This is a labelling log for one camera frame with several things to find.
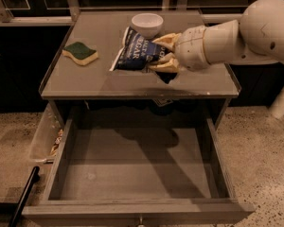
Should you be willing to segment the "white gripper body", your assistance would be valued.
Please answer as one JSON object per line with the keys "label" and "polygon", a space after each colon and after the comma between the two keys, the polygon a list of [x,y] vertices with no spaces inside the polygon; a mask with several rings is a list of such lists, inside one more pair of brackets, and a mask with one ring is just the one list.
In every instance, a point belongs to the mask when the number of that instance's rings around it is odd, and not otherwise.
{"label": "white gripper body", "polygon": [[188,28],[175,43],[175,57],[187,70],[203,70],[209,66],[204,53],[205,30],[205,26]]}

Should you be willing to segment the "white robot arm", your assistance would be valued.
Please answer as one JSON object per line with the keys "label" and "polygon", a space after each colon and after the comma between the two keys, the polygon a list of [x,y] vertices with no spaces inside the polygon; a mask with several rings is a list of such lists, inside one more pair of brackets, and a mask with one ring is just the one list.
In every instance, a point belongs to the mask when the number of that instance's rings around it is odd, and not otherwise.
{"label": "white robot arm", "polygon": [[174,62],[190,71],[218,63],[284,64],[284,0],[257,0],[239,19],[191,27],[154,42],[171,51],[162,62]]}

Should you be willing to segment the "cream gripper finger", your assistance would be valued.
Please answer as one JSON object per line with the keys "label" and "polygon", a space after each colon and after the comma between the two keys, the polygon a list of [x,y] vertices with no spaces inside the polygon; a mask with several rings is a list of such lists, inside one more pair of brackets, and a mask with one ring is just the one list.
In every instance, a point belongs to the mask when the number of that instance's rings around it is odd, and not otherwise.
{"label": "cream gripper finger", "polygon": [[173,51],[181,33],[170,33],[153,40],[155,44],[164,46],[169,51]]}
{"label": "cream gripper finger", "polygon": [[178,73],[180,65],[178,60],[175,58],[174,54],[168,53],[159,61],[150,63],[148,67],[155,72]]}

